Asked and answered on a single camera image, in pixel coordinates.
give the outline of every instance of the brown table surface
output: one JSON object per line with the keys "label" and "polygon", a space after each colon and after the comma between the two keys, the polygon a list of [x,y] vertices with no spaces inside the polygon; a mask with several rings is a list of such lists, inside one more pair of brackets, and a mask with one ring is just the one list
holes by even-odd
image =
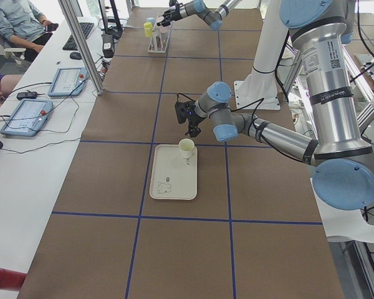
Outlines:
{"label": "brown table surface", "polygon": [[[343,298],[303,164],[246,136],[218,143],[207,120],[196,198],[149,196],[155,146],[187,130],[175,93],[244,80],[262,27],[256,9],[219,32],[193,16],[149,54],[141,27],[163,11],[133,10],[18,298]],[[281,106],[257,114],[293,129]]]}

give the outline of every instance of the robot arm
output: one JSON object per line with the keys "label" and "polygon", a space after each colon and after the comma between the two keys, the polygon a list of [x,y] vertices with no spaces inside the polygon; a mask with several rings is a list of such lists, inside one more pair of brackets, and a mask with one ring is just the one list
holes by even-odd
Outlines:
{"label": "robot arm", "polygon": [[169,6],[174,6],[174,8],[165,11],[162,15],[163,20],[157,25],[166,27],[169,26],[172,21],[178,21],[196,14],[207,23],[212,30],[219,30],[222,25],[222,19],[240,2],[241,0],[226,0],[217,10],[212,12],[206,7],[203,0],[193,0],[186,4],[179,3],[177,0],[170,0]]}
{"label": "robot arm", "polygon": [[349,39],[354,0],[283,0],[280,18],[289,28],[292,45],[302,52],[314,125],[319,140],[279,127],[249,114],[232,113],[230,88],[210,86],[195,103],[176,103],[179,122],[188,119],[197,133],[206,117],[220,142],[244,133],[295,159],[317,167],[313,186],[333,207],[354,210],[374,201],[374,154],[362,140],[342,55],[342,39]]}

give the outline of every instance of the computer mouse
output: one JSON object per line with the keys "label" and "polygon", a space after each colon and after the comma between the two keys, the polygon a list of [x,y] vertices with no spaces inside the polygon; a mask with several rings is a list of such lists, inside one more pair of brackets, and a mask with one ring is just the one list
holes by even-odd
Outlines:
{"label": "computer mouse", "polygon": [[80,60],[80,59],[82,59],[82,56],[79,52],[71,52],[69,54],[69,58]]}

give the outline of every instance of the blue joint cap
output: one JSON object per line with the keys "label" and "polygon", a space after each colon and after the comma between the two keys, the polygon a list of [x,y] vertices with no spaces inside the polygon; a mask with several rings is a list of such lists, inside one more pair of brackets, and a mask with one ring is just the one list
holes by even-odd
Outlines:
{"label": "blue joint cap", "polygon": [[194,0],[194,9],[199,14],[205,10],[204,0]]}
{"label": "blue joint cap", "polygon": [[218,31],[220,29],[220,27],[222,27],[222,21],[220,20],[216,20],[214,21],[211,25],[210,25],[210,28],[213,30],[213,31]]}
{"label": "blue joint cap", "polygon": [[280,19],[289,29],[305,27],[319,18],[333,0],[282,0]]}
{"label": "blue joint cap", "polygon": [[318,165],[313,188],[323,202],[341,210],[363,209],[374,201],[374,175],[366,166],[348,159]]}
{"label": "blue joint cap", "polygon": [[231,98],[229,85],[222,81],[214,82],[206,89],[206,93],[212,100],[219,103],[227,103]]}
{"label": "blue joint cap", "polygon": [[219,142],[226,142],[238,136],[237,127],[229,124],[215,126],[213,133]]}
{"label": "blue joint cap", "polygon": [[350,44],[352,41],[353,32],[345,34],[344,36],[341,36],[341,43],[344,45]]}

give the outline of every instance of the phone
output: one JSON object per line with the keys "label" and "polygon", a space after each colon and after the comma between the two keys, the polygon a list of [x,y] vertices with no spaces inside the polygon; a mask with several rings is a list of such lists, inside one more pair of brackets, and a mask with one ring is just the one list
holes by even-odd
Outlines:
{"label": "phone", "polygon": [[58,28],[58,24],[57,23],[49,24],[49,25],[44,26],[44,31],[46,31],[46,32],[52,32],[52,31],[56,31],[57,28]]}

